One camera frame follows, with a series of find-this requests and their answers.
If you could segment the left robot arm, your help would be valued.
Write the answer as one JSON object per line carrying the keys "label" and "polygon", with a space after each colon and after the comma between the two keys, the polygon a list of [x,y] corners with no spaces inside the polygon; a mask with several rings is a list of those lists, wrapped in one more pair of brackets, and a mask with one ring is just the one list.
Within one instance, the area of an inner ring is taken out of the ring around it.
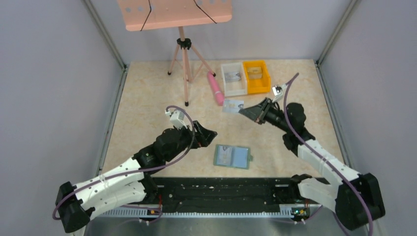
{"label": "left robot arm", "polygon": [[117,167],[92,179],[59,187],[52,213],[67,234],[76,234],[103,213],[130,203],[147,203],[156,197],[151,175],[178,162],[191,149],[208,147],[216,131],[198,121],[191,126],[165,129],[155,141]]}

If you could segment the silver credit card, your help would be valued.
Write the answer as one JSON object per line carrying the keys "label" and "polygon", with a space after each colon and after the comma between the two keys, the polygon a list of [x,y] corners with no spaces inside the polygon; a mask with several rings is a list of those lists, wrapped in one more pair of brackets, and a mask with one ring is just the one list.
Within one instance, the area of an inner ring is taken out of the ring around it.
{"label": "silver credit card", "polygon": [[243,100],[225,99],[222,106],[222,112],[238,114],[243,107]]}
{"label": "silver credit card", "polygon": [[232,148],[229,146],[219,146],[216,163],[218,165],[230,166],[232,163]]}
{"label": "silver credit card", "polygon": [[239,72],[226,72],[224,73],[224,80],[226,83],[237,82],[241,80]]}

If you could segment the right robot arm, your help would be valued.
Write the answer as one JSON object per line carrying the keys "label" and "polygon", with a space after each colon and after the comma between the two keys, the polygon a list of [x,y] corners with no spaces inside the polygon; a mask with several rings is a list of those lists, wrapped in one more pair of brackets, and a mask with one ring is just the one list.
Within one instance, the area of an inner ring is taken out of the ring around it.
{"label": "right robot arm", "polygon": [[307,174],[294,175],[289,186],[292,197],[321,204],[350,231],[385,216],[377,178],[371,173],[359,173],[326,151],[305,127],[306,115],[300,103],[292,102],[281,109],[265,98],[255,106],[240,109],[239,113],[255,123],[267,122],[283,130],[285,147],[327,181],[322,183]]}

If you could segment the green card holder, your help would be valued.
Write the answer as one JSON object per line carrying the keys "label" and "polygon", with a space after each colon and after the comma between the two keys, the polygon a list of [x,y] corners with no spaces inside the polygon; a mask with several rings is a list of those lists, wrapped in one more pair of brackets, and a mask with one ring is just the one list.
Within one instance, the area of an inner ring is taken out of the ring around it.
{"label": "green card holder", "polygon": [[[219,146],[229,146],[232,148],[232,163],[230,166],[218,165],[216,163],[217,153],[218,153],[217,150]],[[249,147],[219,145],[219,144],[217,144],[215,147],[214,159],[213,159],[213,165],[215,166],[248,170],[250,167],[251,161],[253,161],[253,156],[251,154],[251,149]]]}

